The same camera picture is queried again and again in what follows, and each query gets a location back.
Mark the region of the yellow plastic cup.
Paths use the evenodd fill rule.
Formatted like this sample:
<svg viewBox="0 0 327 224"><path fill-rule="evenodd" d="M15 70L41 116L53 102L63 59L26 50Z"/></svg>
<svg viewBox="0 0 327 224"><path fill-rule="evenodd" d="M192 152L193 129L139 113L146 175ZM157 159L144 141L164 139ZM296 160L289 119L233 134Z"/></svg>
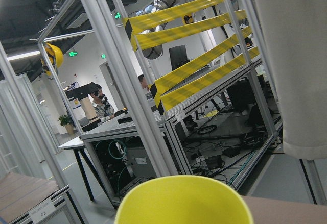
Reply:
<svg viewBox="0 0 327 224"><path fill-rule="evenodd" d="M249 207L228 185L179 175L148 180L130 190L115 223L253 223Z"/></svg>

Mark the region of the yellow hard hat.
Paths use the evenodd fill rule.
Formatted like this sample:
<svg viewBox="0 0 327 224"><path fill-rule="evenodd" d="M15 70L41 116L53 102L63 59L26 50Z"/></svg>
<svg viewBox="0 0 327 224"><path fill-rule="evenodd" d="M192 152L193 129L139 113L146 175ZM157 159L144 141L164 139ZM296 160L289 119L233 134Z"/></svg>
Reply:
<svg viewBox="0 0 327 224"><path fill-rule="evenodd" d="M56 74L58 74L58 68L63 64L64 61L62 50L59 47L50 43L45 43L44 48ZM49 68L46 65L46 62L43 59L41 59L41 65L45 74L50 78L52 76L52 73L50 72Z"/></svg>

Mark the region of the potted plant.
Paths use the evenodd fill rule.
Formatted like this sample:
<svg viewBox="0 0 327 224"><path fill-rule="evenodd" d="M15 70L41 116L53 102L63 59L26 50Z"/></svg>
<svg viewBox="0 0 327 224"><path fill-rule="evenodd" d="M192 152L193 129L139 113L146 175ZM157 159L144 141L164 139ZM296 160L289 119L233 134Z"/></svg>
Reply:
<svg viewBox="0 0 327 224"><path fill-rule="evenodd" d="M69 135L74 134L74 123L72 118L69 115L60 115L58 117L60 125L65 127Z"/></svg>

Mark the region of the seated man with mask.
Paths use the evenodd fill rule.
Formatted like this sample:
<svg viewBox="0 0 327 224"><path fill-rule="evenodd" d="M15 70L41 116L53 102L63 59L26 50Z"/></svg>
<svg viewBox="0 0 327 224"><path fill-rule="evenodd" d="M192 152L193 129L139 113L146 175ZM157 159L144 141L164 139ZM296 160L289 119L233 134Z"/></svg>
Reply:
<svg viewBox="0 0 327 224"><path fill-rule="evenodd" d="M92 105L95 112L102 123L109 121L115 117L114 108L108 101L107 97L102 91L102 87L99 84L95 84L98 89L96 92L90 93L92 97Z"/></svg>

